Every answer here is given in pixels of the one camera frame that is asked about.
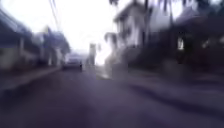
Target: wall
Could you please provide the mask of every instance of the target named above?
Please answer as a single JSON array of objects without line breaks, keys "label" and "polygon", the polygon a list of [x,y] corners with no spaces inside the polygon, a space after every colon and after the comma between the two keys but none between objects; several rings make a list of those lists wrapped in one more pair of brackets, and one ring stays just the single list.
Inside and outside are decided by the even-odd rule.
[{"label": "wall", "polygon": [[0,69],[9,70],[19,60],[18,47],[0,48]]}]

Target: road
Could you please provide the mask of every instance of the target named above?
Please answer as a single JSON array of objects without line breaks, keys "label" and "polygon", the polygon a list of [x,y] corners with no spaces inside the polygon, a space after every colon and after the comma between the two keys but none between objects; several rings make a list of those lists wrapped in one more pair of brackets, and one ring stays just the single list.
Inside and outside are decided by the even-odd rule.
[{"label": "road", "polygon": [[146,90],[75,70],[58,71],[0,98],[1,128],[221,128]]}]

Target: white car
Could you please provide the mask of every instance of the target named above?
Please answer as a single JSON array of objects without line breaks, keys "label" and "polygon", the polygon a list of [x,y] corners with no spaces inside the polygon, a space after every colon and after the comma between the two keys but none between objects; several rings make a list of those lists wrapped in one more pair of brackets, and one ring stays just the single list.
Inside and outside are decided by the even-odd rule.
[{"label": "white car", "polygon": [[85,57],[80,54],[68,54],[65,56],[63,69],[76,68],[82,70],[82,65]]}]

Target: sidewalk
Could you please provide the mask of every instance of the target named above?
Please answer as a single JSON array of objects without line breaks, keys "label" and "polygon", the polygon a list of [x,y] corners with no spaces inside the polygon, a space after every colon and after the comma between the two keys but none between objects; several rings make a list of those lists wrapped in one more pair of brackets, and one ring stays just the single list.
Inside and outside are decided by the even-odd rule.
[{"label": "sidewalk", "polygon": [[53,73],[59,69],[60,67],[43,67],[23,73],[1,74],[0,91],[12,90],[19,86],[26,85],[35,79]]}]

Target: roof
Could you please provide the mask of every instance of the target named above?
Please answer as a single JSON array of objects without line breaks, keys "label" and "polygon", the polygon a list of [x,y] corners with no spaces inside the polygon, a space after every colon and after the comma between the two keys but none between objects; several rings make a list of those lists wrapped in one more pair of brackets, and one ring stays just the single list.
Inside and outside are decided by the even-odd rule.
[{"label": "roof", "polygon": [[118,21],[123,21],[127,18],[127,16],[129,15],[129,12],[130,10],[133,8],[133,7],[136,7],[139,9],[140,12],[145,12],[145,7],[143,4],[141,3],[138,3],[136,1],[134,2],[131,2],[130,4],[128,4],[114,19],[115,22],[118,22]]}]

